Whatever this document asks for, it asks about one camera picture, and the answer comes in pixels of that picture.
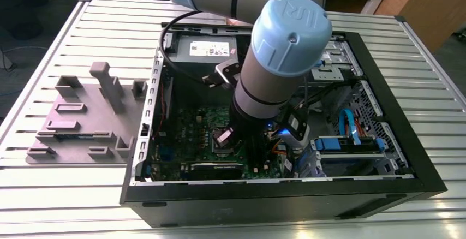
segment power cable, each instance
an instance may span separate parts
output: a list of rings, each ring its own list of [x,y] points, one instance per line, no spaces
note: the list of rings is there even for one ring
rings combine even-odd
[[[180,21],[182,19],[195,15],[195,14],[199,14],[202,13],[202,11],[191,11],[186,14],[182,14],[180,16],[178,16],[168,24],[167,26],[163,28],[162,32],[160,32],[160,37],[159,37],[159,48],[160,48],[160,53],[162,53],[162,56],[164,58],[164,62],[168,64],[168,66],[180,74],[183,74],[192,82],[195,83],[199,83],[202,85],[204,85],[204,82],[202,81],[200,78],[196,78],[194,77],[187,71],[184,71],[180,67],[178,67],[175,65],[175,63],[170,60],[168,58],[168,55],[166,53],[166,49],[163,47],[163,41],[166,39],[166,35],[167,35],[167,32],[170,30],[170,28],[174,26],[174,24]]]

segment floor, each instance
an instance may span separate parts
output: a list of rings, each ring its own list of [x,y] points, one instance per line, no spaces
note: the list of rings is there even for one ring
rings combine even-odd
[[[35,9],[44,26],[44,32],[32,40],[17,41],[0,28],[1,48],[7,50],[19,46],[48,47],[74,9],[76,1],[51,0],[48,5]],[[41,49],[21,49],[7,53],[7,57],[17,65],[17,68],[11,73],[0,70],[0,123],[19,96],[17,91],[27,84],[44,54],[45,51]],[[450,37],[434,56],[459,90],[466,93],[466,43],[461,43],[454,37]]]

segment metal table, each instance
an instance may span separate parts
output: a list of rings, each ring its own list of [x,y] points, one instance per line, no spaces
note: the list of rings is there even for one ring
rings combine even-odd
[[[96,83],[90,65],[107,61],[122,83],[147,79],[160,22],[188,11],[166,1],[80,1],[0,127],[0,236],[66,238],[466,238],[466,102],[407,24],[390,16],[330,13],[334,30],[361,33],[449,191],[367,219],[278,226],[152,230],[119,206],[124,165],[25,163],[57,97],[60,75]],[[199,14],[184,22],[223,24]]]

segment computer chassis panel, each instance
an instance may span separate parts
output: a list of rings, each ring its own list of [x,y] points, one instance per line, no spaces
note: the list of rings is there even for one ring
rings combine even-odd
[[[176,31],[212,36],[248,36],[250,27],[175,25]],[[154,119],[159,102],[163,57],[156,52],[152,78],[134,156],[126,170],[120,204],[135,210],[152,227],[282,223],[319,219],[365,218],[406,201],[446,191],[411,125],[391,93],[358,33],[334,32],[347,44],[353,72],[365,77],[367,102],[379,113],[371,115],[393,154],[405,170],[379,178],[309,177],[264,181],[152,182],[142,177],[148,151],[154,150]]]

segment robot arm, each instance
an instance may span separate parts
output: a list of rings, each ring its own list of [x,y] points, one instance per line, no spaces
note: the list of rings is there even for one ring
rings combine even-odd
[[[279,114],[331,37],[325,0],[171,0],[254,23],[220,146],[259,133]]]

